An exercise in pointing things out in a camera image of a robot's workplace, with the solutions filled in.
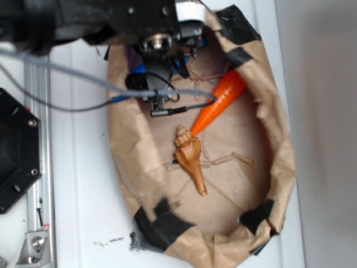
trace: metal bracket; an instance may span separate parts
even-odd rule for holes
[[[43,267],[51,261],[48,231],[28,232],[16,268]]]
[[[5,268],[7,265],[6,260],[0,257],[0,268]]]
[[[40,120],[0,88],[0,214],[40,176]]]

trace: brown paper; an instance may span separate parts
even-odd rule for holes
[[[213,15],[208,17],[207,24],[214,30],[220,29]],[[237,47],[219,31],[215,35],[224,52]],[[295,182],[285,112],[263,43],[253,41],[243,47],[254,60],[236,71],[247,82],[249,91],[198,135],[207,196],[198,193],[192,179],[177,165],[164,166],[173,160],[177,126],[190,128],[198,109],[151,118],[150,105],[141,100],[130,99],[108,108],[113,159],[131,215],[142,206],[153,221],[153,209],[160,200],[168,198],[171,204],[178,203],[175,215],[195,226],[184,232],[165,254],[186,260],[194,267],[236,267],[270,239],[271,231],[280,233]],[[124,88],[127,74],[124,47],[112,46],[108,80]],[[173,83],[176,88],[207,92],[217,84],[190,79],[176,79]],[[165,107],[205,101],[182,95],[179,104],[167,103]],[[274,200],[272,213],[253,234],[237,219],[266,197]]]

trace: carrot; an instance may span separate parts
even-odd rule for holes
[[[239,97],[245,87],[245,81],[235,70],[227,72],[212,92],[218,99],[212,105],[202,109],[192,127],[192,135],[197,135],[216,119],[217,116]]]

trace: black electrical tape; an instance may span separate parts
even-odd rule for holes
[[[266,247],[266,245],[269,243],[269,241],[272,239],[272,237],[273,236],[278,236],[278,235],[279,235],[279,233],[277,233],[277,231],[270,230],[270,239],[267,242],[261,244],[259,247],[251,250],[250,254],[258,256],[262,252],[262,250]]]
[[[225,54],[225,57],[233,68],[240,67],[248,60],[252,59],[252,56],[250,56],[242,47],[237,47],[231,50]]]
[[[261,222],[269,218],[273,206],[273,200],[265,199],[258,208],[245,212],[240,216],[239,222],[246,226],[255,235]]]
[[[108,61],[109,59],[109,51],[110,51],[110,46],[108,46],[107,52],[104,55],[104,60]]]
[[[157,219],[151,222],[142,207],[134,216],[135,231],[131,234],[133,247],[156,252],[165,252],[184,232],[191,228],[191,223],[175,216],[167,199],[155,208]]]
[[[262,39],[260,34],[244,17],[242,11],[235,5],[218,11],[216,15],[219,17],[219,22],[222,26],[222,35],[236,45]]]

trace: conch shell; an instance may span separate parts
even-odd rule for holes
[[[207,195],[200,165],[201,143],[199,139],[192,136],[191,131],[179,126],[175,144],[177,146],[177,150],[174,154],[175,159],[183,170],[193,178],[198,191],[202,195]]]

